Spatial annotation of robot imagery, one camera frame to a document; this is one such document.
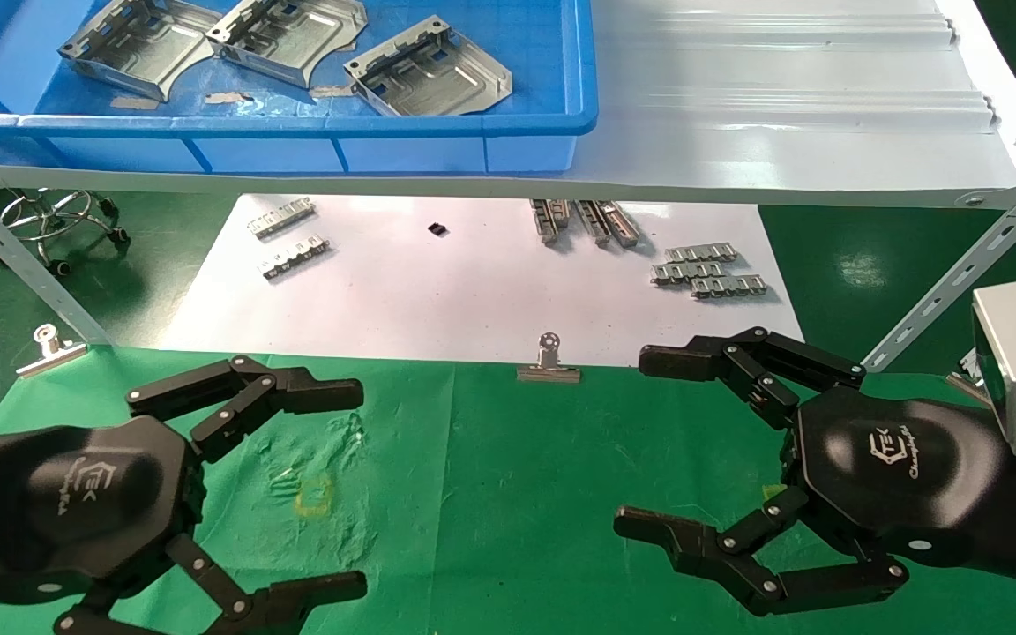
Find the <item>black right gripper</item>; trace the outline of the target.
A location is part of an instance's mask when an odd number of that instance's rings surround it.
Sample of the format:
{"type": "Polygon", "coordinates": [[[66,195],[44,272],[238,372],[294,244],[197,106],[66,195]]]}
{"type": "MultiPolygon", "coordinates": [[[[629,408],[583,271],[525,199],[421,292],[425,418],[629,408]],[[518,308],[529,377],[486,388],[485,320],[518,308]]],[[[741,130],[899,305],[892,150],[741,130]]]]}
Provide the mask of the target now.
{"type": "Polygon", "coordinates": [[[1011,568],[997,502],[1012,455],[992,412],[871,397],[858,391],[863,366],[765,328],[695,336],[682,347],[646,345],[639,371],[722,382],[771,429],[791,427],[793,487],[729,529],[630,506],[613,521],[620,537],[660,546],[676,573],[716,582],[750,614],[885,601],[908,582],[907,568],[890,555],[936,567],[1011,568]],[[783,377],[822,393],[801,405],[783,377]],[[785,573],[763,566],[758,552],[800,518],[855,561],[785,573]]]}

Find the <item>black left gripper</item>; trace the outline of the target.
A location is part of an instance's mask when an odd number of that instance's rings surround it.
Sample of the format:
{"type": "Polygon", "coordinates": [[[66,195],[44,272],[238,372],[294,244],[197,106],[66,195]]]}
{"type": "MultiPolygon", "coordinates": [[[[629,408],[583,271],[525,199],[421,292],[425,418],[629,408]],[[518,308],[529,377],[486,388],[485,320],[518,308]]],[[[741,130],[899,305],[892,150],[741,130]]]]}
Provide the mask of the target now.
{"type": "Polygon", "coordinates": [[[0,435],[0,604],[88,591],[57,618],[56,634],[157,634],[109,611],[174,564],[220,608],[205,634],[299,634],[315,608],[362,599],[362,571],[244,594],[190,534],[206,495],[200,459],[219,461],[279,412],[352,411],[363,402],[359,379],[315,379],[306,367],[237,356],[133,387],[126,405],[138,417],[121,425],[0,435]],[[190,442],[165,423],[205,407],[215,411],[190,442]]]}

